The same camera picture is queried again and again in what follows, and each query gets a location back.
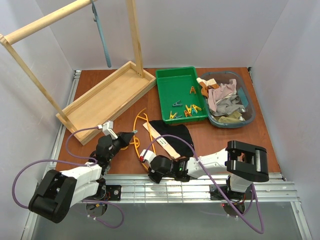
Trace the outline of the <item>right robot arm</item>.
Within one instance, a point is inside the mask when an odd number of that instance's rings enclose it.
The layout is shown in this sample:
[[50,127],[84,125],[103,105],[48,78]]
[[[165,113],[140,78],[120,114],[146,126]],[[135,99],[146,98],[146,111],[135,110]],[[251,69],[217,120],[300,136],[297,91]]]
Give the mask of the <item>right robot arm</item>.
[[229,172],[225,191],[242,194],[253,182],[269,181],[267,150],[236,140],[229,141],[225,149],[198,159],[192,156],[174,161],[145,149],[141,152],[140,159],[148,163],[148,176],[155,183],[159,183],[162,178],[189,182],[207,173],[213,175]]

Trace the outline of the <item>yellow plastic hanger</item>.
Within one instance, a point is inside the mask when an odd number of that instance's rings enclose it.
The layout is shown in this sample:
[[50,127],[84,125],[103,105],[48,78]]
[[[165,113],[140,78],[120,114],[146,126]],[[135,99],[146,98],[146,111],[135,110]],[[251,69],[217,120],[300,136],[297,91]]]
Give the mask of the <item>yellow plastic hanger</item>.
[[143,168],[144,173],[148,173],[149,166],[147,163],[140,162],[140,154],[144,147],[147,147],[149,144],[151,144],[149,150],[156,153],[155,144],[152,143],[154,140],[152,134],[151,134],[151,125],[149,121],[149,117],[147,114],[147,108],[143,108],[141,111],[139,111],[134,120],[133,120],[133,126],[132,131],[137,130],[138,132],[135,133],[132,140],[130,141],[130,145],[127,149],[121,149],[121,151],[127,153],[129,150],[133,150],[133,156],[130,156],[128,159],[132,160],[134,163],[137,163],[141,168]]

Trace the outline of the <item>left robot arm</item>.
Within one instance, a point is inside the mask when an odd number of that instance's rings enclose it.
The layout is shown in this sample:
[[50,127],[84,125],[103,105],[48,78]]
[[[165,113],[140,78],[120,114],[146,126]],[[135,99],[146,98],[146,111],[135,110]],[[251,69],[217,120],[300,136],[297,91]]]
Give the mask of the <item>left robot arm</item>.
[[49,170],[35,190],[28,209],[54,223],[60,223],[69,209],[81,202],[119,201],[120,185],[107,185],[104,175],[111,168],[112,158],[130,145],[134,132],[119,132],[113,139],[105,135],[98,139],[96,149],[85,166],[64,171]]

